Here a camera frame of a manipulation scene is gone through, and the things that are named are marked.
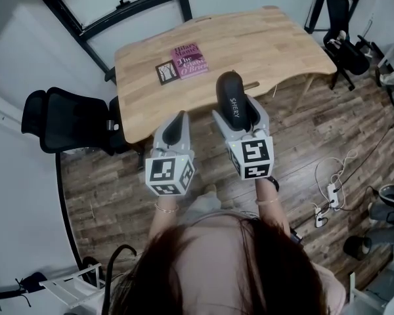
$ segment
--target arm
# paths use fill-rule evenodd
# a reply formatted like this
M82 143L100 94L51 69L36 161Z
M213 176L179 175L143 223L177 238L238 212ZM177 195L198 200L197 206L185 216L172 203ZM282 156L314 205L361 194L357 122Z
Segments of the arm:
M174 211L177 209L177 200L175 196L160 196L158 198L158 207L163 210ZM155 215L152 225L150 226L148 241L150 242L156 235L162 233L170 226L177 224L177 212L166 213L155 207Z
M274 222L283 226L283 231L290 237L288 218L278 200L276 187L265 178L255 180L257 191L258 209L263 222Z

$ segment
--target black chair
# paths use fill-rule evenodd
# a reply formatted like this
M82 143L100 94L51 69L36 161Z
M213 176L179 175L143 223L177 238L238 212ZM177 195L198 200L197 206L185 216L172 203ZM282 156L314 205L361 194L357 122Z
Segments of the black chair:
M41 149L50 154L95 147L112 156L134 149L139 155L139 170L144 168L144 148L124 139L118 97L108 110L101 99L58 87L35 91L26 100L21 131L39 137Z
M360 41L353 45L349 40L349 0L327 0L328 15L330 17L330 30L324 36L324 46L327 55L332 59L337 66L337 72L334 74L331 84L331 90L336 85L339 74L349 82L349 90L352 91L355 85L347 75L346 70L349 70L354 75L361 75L369 69L369 61L361 52L361 49L366 45L372 50L374 49L366 40L358 35ZM332 43L331 39L337 39L340 31L343 30L347 37L341 41L340 48L337 48Z

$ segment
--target gold bracelet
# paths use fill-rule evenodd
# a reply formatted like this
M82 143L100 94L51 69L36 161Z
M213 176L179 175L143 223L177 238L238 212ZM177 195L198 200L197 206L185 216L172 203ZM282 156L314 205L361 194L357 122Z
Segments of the gold bracelet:
M275 201L277 201L277 200L278 200L278 197L275 198L274 200L270 201L270 202L268 202L268 201L259 201L259 200L257 200L257 201L255 201L255 203L256 203L257 205L263 206L263 205L267 205L267 204L273 203L273 202L275 202Z
M165 210L165 209L162 209L157 203L155 203L155 208L156 208L157 210L162 211L163 213L175 213L175 212L177 212L178 209L179 209L179 207L178 207L178 205L177 205L177 207L176 207L174 210Z

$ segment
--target table top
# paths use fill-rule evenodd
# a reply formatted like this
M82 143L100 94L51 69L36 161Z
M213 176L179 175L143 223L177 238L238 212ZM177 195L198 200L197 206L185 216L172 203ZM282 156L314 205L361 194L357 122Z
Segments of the table top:
M160 85L155 67L171 49L197 42L209 72ZM333 74L336 66L299 25L278 7L205 16L116 52L116 79L126 141L149 137L167 118L217 102L215 85L235 70L252 97L300 74Z

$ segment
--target book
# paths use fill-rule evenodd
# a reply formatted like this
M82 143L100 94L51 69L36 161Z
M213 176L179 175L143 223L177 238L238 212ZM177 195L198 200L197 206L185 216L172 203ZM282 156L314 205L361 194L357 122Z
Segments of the book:
M171 50L171 56L181 79L200 75L209 70L208 63L199 50L197 43L174 48Z

